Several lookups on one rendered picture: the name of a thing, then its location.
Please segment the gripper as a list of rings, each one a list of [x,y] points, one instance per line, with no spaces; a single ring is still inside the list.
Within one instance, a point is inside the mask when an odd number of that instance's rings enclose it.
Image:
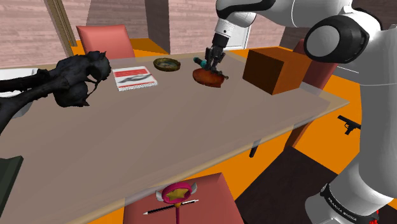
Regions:
[[[224,48],[228,43],[228,37],[215,33],[212,39],[212,46],[207,47],[205,50],[205,70],[214,70],[213,61],[216,59],[216,70],[220,71],[219,65],[222,65],[225,53]]]

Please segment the teal and black tool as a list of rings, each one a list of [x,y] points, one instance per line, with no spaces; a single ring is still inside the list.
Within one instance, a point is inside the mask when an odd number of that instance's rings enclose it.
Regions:
[[[193,58],[193,61],[194,61],[194,63],[198,64],[202,69],[205,69],[206,66],[207,66],[206,60],[202,60],[202,59],[200,59],[200,58],[198,58],[198,57],[194,57],[194,58]],[[226,80],[228,79],[228,76],[225,76],[225,75],[222,73],[222,71],[217,70],[215,67],[210,67],[209,70],[210,70],[210,72],[212,72],[212,73],[214,73],[214,74],[217,74],[217,75],[223,77],[223,78],[226,79]]]

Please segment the brown wooden plate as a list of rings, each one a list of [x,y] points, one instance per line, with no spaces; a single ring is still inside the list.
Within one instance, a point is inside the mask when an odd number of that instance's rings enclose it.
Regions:
[[[192,75],[193,79],[197,83],[208,87],[220,88],[225,80],[224,76],[212,73],[202,68],[194,70]]]

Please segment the white door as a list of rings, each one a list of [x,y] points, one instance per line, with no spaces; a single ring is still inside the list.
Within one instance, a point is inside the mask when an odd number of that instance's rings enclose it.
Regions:
[[[226,50],[241,50],[247,46],[251,27],[236,26],[233,30],[232,36],[229,38]]]

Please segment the green brass round dish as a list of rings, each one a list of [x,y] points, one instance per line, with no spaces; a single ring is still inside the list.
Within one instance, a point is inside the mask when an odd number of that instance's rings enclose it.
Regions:
[[[153,65],[160,71],[173,72],[181,67],[181,63],[176,59],[171,58],[158,58],[153,61]]]

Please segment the orange brown box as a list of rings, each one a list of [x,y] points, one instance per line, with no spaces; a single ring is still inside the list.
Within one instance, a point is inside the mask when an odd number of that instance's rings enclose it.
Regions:
[[[279,46],[251,49],[242,78],[270,95],[280,94],[300,87],[311,62]]]

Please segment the red and white book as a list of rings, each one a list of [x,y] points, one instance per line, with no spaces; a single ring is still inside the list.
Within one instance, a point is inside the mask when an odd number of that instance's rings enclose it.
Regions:
[[[146,88],[158,85],[146,66],[112,69],[119,91]]]

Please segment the beige table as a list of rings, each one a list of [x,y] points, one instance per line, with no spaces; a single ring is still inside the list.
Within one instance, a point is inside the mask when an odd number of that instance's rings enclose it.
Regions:
[[[220,88],[197,83],[193,54],[178,71],[153,57],[116,59],[146,66],[158,85],[119,91],[99,83],[86,107],[34,101],[0,135],[0,157],[24,161],[0,224],[82,224],[250,150],[347,104],[308,84],[270,95],[243,80],[246,60],[227,53]]]

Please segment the pink star wand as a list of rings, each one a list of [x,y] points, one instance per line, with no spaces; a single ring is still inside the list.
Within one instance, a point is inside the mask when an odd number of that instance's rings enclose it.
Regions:
[[[178,182],[165,187],[162,192],[156,191],[155,195],[158,201],[172,204],[176,208],[176,224],[179,224],[179,208],[182,202],[187,200],[196,191],[196,183],[189,185],[186,182]]]

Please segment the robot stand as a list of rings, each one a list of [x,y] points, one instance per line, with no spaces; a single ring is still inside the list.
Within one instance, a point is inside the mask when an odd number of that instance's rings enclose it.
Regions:
[[[235,200],[244,224],[312,224],[307,198],[337,174],[288,147]]]

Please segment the black rough sculpture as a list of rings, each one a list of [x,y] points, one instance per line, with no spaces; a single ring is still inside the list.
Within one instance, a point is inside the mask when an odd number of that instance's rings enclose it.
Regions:
[[[87,83],[97,86],[111,72],[106,52],[93,51],[60,60],[52,70],[38,69],[36,74],[0,80],[0,93],[20,93],[13,97],[0,97],[0,134],[26,104],[53,94],[63,108],[88,106],[90,96]]]

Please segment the black pen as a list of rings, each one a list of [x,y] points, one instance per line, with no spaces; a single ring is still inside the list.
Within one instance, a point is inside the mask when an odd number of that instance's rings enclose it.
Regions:
[[[197,200],[197,199],[189,200],[189,201],[186,201],[186,202],[182,202],[179,206],[181,207],[181,206],[185,206],[185,205],[188,205],[188,204],[194,204],[194,203],[196,203],[198,201],[199,200]],[[172,209],[172,208],[176,208],[176,206],[175,205],[169,205],[169,206],[160,207],[160,208],[157,208],[157,209],[152,209],[152,210],[146,211],[145,213],[143,213],[143,215],[149,215],[149,214],[157,213],[157,212],[168,210],[168,209]]]

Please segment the white rounded object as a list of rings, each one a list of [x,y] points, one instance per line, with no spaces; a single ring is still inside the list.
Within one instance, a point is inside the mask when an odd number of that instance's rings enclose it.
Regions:
[[[36,74],[38,71],[37,68],[14,68],[14,69],[0,69],[0,81],[2,80],[11,80],[14,78],[23,78],[26,76],[32,76]],[[20,94],[21,91],[15,90],[13,92],[0,92],[0,97],[13,97]],[[17,111],[12,118],[18,118],[26,114],[30,107],[32,106],[32,102],[26,104],[23,108]]]

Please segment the dark green flat object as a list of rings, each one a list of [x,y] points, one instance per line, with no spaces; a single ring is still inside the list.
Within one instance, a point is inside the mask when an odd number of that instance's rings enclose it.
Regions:
[[[0,217],[24,161],[23,156],[0,158]]]

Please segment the wooden door frame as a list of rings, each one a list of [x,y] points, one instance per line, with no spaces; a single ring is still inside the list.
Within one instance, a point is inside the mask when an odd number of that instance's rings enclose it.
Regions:
[[[62,0],[43,0],[54,28],[68,57],[73,56],[72,47],[78,46]]]

